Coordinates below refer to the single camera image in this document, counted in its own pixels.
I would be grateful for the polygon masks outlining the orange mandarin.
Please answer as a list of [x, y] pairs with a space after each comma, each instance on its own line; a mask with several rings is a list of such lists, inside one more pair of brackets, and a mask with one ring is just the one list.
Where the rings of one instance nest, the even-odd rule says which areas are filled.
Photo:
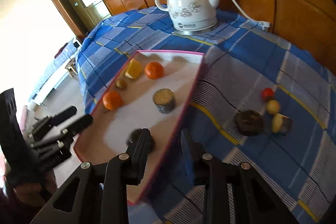
[[165, 74], [164, 67], [159, 62], [150, 62], [145, 67], [145, 74], [150, 80], [160, 79]]
[[123, 100], [118, 92], [112, 90], [103, 95], [102, 103], [106, 109], [115, 111], [123, 105]]

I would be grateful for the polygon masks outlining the dark brown spiky fruit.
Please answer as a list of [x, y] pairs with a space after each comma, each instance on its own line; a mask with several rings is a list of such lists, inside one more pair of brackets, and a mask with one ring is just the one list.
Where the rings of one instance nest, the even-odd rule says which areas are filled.
[[239, 111], [234, 121], [237, 131], [244, 136], [257, 136], [264, 132], [264, 118], [254, 110]]

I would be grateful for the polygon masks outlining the small brown kiwi fruit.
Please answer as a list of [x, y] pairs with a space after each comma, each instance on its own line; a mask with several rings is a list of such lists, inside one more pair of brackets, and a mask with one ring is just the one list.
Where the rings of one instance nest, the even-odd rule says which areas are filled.
[[116, 88], [120, 89], [120, 90], [125, 90], [127, 89], [127, 82], [123, 79], [118, 79], [116, 81]]

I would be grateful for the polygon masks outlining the cut fruit with dark skin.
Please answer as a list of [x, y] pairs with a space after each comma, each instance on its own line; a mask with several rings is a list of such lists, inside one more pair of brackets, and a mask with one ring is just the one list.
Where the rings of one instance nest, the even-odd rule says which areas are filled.
[[292, 123], [289, 117], [277, 113], [272, 119], [272, 133], [286, 134], [290, 131]]

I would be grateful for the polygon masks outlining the small yellow round fruit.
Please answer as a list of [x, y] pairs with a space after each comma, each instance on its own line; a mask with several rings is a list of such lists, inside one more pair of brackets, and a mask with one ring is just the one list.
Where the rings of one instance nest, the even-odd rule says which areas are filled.
[[276, 115], [281, 109], [280, 103], [277, 100], [269, 100], [266, 105], [266, 111], [270, 115]]

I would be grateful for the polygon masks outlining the small red tomato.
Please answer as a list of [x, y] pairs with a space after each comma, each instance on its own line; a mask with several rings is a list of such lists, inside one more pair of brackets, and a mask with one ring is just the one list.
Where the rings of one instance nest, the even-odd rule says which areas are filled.
[[261, 91], [261, 99], [264, 102], [274, 99], [274, 91], [271, 88], [265, 88]]

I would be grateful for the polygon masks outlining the cut sugarcane-like cylinder piece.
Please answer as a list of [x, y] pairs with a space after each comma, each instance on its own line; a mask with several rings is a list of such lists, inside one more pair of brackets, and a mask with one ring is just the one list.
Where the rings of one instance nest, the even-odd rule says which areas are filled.
[[153, 102], [162, 114], [171, 112], [176, 105], [174, 93], [167, 88], [157, 90], [153, 95]]

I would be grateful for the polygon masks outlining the white sofa with blue cover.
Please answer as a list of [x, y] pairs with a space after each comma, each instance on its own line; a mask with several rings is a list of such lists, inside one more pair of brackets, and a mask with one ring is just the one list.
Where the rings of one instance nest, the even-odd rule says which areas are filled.
[[81, 48], [78, 39], [73, 38], [60, 49], [58, 55], [46, 67], [42, 77], [34, 87], [29, 100], [28, 108], [43, 105], [44, 100], [53, 89], [56, 89], [61, 82], [69, 75], [66, 65], [74, 58]]

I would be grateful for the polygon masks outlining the small wooden stool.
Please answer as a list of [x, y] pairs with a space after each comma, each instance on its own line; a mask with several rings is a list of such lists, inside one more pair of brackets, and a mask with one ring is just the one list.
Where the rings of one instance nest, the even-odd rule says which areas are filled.
[[68, 63], [65, 66], [65, 69], [67, 70], [71, 78], [73, 78], [74, 75], [77, 75], [76, 63], [74, 57], [71, 58], [70, 61], [68, 61]]

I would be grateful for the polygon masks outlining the blue plaid tablecloth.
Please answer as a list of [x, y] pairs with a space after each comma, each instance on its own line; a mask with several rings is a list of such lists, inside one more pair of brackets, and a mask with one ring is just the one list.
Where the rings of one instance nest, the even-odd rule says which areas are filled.
[[[225, 162], [250, 162], [300, 223], [335, 223], [335, 76], [255, 22], [221, 10], [217, 16], [217, 28], [196, 36], [175, 34], [168, 14], [156, 7], [100, 22], [76, 59], [86, 112], [135, 51], [204, 53], [187, 111], [191, 135]], [[286, 134], [272, 133], [274, 116], [261, 99], [265, 88], [293, 121]], [[237, 131], [234, 116], [245, 110], [264, 118], [262, 134]]]

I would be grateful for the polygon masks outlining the white pink-rimmed cardboard tray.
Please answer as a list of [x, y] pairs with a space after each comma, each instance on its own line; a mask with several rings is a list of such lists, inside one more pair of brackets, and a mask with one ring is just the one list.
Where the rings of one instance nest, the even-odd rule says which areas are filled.
[[[150, 80], [145, 73], [138, 79], [127, 79], [127, 88], [121, 90], [123, 105], [116, 111], [107, 110], [98, 102], [91, 112], [93, 123], [78, 137], [74, 152], [81, 161], [101, 164], [126, 151], [126, 139], [138, 128], [147, 128], [155, 141], [154, 151], [147, 159], [144, 177], [139, 186], [127, 187], [127, 199], [131, 203], [143, 200], [163, 164], [163, 160], [177, 134], [195, 87], [203, 61], [203, 53], [176, 50], [137, 51], [131, 57], [143, 67], [157, 61], [165, 74]], [[159, 89], [174, 93], [175, 108], [162, 114], [153, 102]]]

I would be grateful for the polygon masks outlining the orange mandarin in tray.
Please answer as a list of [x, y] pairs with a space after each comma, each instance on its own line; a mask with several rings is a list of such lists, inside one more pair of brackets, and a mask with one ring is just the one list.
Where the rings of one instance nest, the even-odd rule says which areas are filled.
[[145, 67], [145, 74], [150, 80], [160, 79], [165, 74], [164, 67], [159, 62], [150, 62]]

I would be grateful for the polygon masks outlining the white ceramic electric kettle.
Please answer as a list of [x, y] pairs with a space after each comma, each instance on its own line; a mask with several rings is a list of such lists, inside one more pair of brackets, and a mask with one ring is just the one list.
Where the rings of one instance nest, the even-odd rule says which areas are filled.
[[174, 28], [182, 33], [199, 32], [215, 26], [220, 0], [154, 0], [169, 13]]

